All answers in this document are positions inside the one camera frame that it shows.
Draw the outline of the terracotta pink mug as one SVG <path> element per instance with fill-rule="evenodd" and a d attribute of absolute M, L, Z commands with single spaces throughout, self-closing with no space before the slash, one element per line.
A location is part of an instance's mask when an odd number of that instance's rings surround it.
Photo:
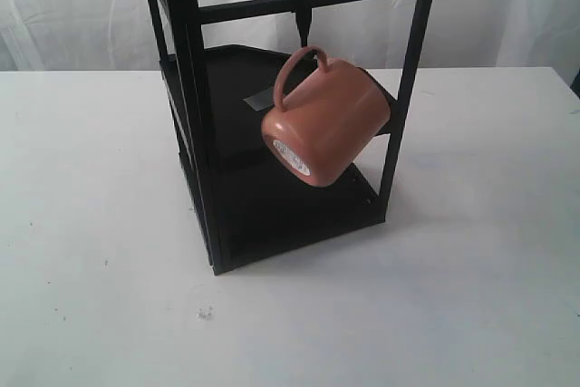
<path fill-rule="evenodd" d="M 309 53 L 316 69 L 289 93 L 290 73 Z M 323 49 L 294 52 L 279 71 L 273 108 L 261 123 L 266 146 L 309 186 L 335 183 L 392 117 L 392 96 L 366 70 Z"/>

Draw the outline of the grey tape piece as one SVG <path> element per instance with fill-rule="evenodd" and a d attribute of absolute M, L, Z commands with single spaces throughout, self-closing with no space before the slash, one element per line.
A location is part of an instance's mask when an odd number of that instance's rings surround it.
<path fill-rule="evenodd" d="M 268 87 L 244 99 L 253 111 L 263 111 L 274 105 L 273 88 Z"/>

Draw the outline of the black metal shelf rack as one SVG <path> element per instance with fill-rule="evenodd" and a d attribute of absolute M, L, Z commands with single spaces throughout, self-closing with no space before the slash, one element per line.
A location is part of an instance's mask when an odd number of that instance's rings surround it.
<path fill-rule="evenodd" d="M 357 1 L 311 0 L 312 12 Z M 328 188 L 308 187 L 266 148 L 259 135 L 263 114 L 244 99 L 273 88 L 285 53 L 204 44 L 206 24 L 294 14 L 293 0 L 148 4 L 180 164 L 216 275 L 385 220 L 432 0 L 415 3 L 392 117 L 382 127 L 389 142 L 377 189 L 354 165 Z"/>

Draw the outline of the white backdrop curtain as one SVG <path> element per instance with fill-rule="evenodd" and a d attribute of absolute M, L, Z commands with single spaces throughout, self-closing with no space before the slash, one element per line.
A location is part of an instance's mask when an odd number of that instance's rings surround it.
<path fill-rule="evenodd" d="M 199 0 L 214 5 L 242 0 Z M 371 68 L 402 65 L 415 0 L 374 0 L 314 11 L 309 40 Z M 579 69 L 579 0 L 433 0 L 424 67 Z M 1 67 L 154 70 L 147 0 L 1 0 Z"/>

